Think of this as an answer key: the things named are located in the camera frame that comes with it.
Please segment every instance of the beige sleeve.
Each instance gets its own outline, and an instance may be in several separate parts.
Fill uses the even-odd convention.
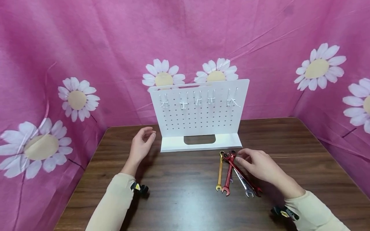
[[[313,193],[295,199],[285,199],[285,206],[299,216],[296,224],[299,231],[349,231],[349,229]]]
[[[131,175],[118,173],[114,176],[103,198],[92,214],[87,231],[119,231],[134,193],[130,187],[135,181]]]

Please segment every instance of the pink curtain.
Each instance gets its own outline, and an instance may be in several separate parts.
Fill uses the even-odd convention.
[[[2,0],[0,223],[52,230],[105,129],[149,86],[249,78],[242,119],[295,116],[370,196],[370,4]]]

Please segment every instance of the pegboard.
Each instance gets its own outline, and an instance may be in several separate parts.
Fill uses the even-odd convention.
[[[165,86],[151,87],[155,114],[163,137],[162,148],[168,151],[209,150],[229,148],[218,139],[234,139],[237,135],[249,79],[176,85],[179,89]],[[184,136],[216,135],[213,144],[186,145]]]

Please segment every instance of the wooden table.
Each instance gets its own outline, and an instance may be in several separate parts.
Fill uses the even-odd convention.
[[[77,185],[55,230],[85,230],[106,187],[120,172],[133,136],[144,126],[109,128]],[[136,179],[149,186],[148,199],[135,197],[121,230],[295,230],[270,209],[282,203],[260,182],[262,198],[246,198],[237,177],[230,196],[217,192],[219,151],[159,153],[157,138]],[[302,187],[316,194],[352,231],[369,230],[370,202],[304,124],[295,118],[243,120],[243,147],[264,150]],[[223,165],[222,184],[227,164]]]

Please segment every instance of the gold wrench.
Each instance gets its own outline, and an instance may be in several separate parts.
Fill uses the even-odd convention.
[[[222,155],[224,154],[223,151],[220,152],[220,169],[218,171],[218,182],[217,182],[217,185],[216,185],[216,191],[218,191],[218,189],[222,189],[222,186],[221,186],[221,176],[222,176],[222,162],[223,162],[223,158],[222,158]]]

